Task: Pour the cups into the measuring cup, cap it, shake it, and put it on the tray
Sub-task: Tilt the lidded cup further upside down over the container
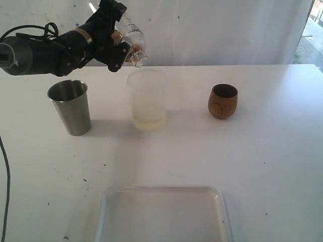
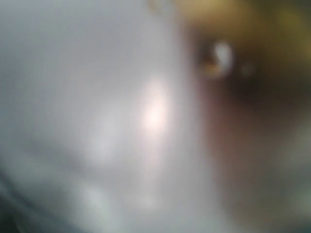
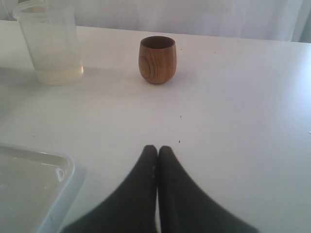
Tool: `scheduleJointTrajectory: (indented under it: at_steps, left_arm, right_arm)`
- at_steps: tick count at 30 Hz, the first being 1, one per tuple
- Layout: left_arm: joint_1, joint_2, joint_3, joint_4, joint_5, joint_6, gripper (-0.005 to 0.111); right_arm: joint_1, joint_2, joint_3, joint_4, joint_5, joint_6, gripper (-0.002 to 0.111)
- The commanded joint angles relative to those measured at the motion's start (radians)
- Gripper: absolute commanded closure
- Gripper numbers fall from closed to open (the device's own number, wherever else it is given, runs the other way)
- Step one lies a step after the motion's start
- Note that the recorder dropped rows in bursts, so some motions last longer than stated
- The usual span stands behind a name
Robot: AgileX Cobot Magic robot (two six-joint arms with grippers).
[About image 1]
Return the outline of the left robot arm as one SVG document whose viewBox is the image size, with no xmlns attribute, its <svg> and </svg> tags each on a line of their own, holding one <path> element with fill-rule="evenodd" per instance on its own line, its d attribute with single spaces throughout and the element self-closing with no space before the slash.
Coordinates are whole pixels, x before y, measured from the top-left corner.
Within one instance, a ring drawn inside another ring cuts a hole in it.
<svg viewBox="0 0 323 242">
<path fill-rule="evenodd" d="M 117 1 L 100 1 L 83 24 L 59 34 L 55 23 L 22 25 L 1 37 L 1 69 L 13 76 L 69 75 L 95 59 L 117 72 L 125 62 L 130 44 L 116 44 L 112 35 L 127 8 Z"/>
</svg>

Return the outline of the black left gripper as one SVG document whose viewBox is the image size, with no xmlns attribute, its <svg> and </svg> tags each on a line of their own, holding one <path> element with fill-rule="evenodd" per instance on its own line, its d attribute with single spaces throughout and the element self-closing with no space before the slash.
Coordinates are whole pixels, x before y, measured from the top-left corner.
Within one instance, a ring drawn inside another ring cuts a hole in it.
<svg viewBox="0 0 323 242">
<path fill-rule="evenodd" d="M 94 59 L 106 64 L 109 71 L 117 72 L 131 49 L 125 41 L 115 45 L 112 38 L 115 24 L 126 12 L 126 6 L 117 1 L 90 1 L 88 7 L 92 15 L 86 25 L 94 43 Z"/>
</svg>

